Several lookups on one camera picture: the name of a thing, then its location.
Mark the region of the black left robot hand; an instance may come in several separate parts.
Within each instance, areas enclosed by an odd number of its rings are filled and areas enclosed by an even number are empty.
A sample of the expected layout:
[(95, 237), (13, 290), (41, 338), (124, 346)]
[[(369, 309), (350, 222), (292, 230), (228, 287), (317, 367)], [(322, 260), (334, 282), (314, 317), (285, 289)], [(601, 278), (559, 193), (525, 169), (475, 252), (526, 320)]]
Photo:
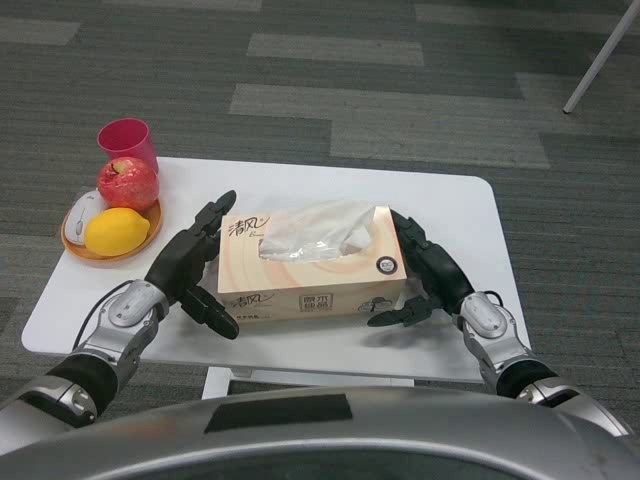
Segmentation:
[(206, 264), (220, 253), (222, 220), (235, 202), (236, 192), (230, 190), (207, 203), (196, 214), (193, 225), (169, 241), (145, 276), (164, 293), (169, 304), (178, 303), (196, 323), (230, 340), (238, 337), (238, 324), (199, 282)]

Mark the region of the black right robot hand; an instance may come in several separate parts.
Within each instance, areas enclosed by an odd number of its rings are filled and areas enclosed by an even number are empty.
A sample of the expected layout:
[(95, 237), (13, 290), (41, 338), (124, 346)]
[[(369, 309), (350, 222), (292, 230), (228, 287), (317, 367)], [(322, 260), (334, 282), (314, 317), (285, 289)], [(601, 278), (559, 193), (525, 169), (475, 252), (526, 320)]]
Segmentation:
[(413, 218), (395, 210), (391, 215), (404, 262), (420, 280), (424, 294), (406, 300), (399, 310), (371, 317), (367, 326), (409, 327), (428, 319), (435, 310), (458, 313), (463, 300), (475, 292), (461, 267), (444, 248), (426, 238)]

